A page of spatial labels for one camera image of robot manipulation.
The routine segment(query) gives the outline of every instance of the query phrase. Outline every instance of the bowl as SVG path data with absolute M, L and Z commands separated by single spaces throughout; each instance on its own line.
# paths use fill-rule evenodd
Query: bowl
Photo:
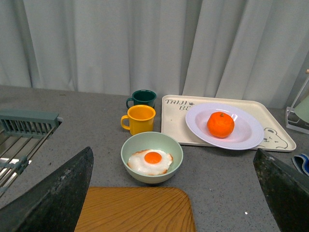
M 145 175 L 132 170 L 127 162 L 129 157 L 137 151 L 159 149 L 173 156 L 173 163 L 167 173 L 162 175 Z M 121 148 L 121 159 L 126 170 L 135 179 L 146 184 L 158 184 L 170 179 L 183 161 L 183 149 L 172 137 L 159 132 L 143 132 L 130 137 Z

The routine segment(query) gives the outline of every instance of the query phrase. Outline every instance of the tray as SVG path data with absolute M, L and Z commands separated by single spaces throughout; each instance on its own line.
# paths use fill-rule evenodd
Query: tray
M 75 232 L 195 232 L 188 195 L 170 187 L 90 187 Z
M 161 132 L 174 138 L 181 145 L 213 146 L 195 136 L 185 122 L 191 107 L 201 103 L 216 102 L 238 107 L 255 117 L 264 128 L 264 140 L 252 150 L 291 152 L 296 143 L 274 116 L 261 103 L 254 101 L 166 95 L 162 98 Z

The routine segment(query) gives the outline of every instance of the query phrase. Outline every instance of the gray countertop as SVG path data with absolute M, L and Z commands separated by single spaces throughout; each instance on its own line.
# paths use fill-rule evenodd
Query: gray countertop
M 0 86 L 0 108 L 59 113 L 63 123 L 46 141 L 32 163 L 0 198 L 0 207 L 16 199 L 79 151 L 94 153 L 91 186 L 147 186 L 125 170 L 120 150 L 131 136 L 120 126 L 128 96 Z M 161 99 L 156 100 L 154 131 L 161 132 Z M 291 157 L 308 153 L 308 134 L 285 127 L 285 110 L 269 109 L 297 144 L 289 153 L 270 152 L 293 166 Z M 185 191 L 192 204 L 197 231 L 280 231 L 255 174 L 255 150 L 184 146 L 178 172 L 159 186 Z

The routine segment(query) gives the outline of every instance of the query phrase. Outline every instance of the white plate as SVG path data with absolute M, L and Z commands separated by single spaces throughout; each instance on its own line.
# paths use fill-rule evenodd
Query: white plate
M 233 132 L 223 139 L 212 136 L 207 129 L 209 117 L 217 111 L 230 115 L 235 122 Z M 209 144 L 226 149 L 251 149 L 259 145 L 264 138 L 264 130 L 259 121 L 247 112 L 226 104 L 204 103 L 196 105 L 187 112 L 185 121 L 197 137 Z

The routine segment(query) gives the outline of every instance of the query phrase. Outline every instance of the dish rack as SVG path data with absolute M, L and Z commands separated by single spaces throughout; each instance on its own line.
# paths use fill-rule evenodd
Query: dish rack
M 0 110 L 0 197 L 59 127 L 58 113 Z

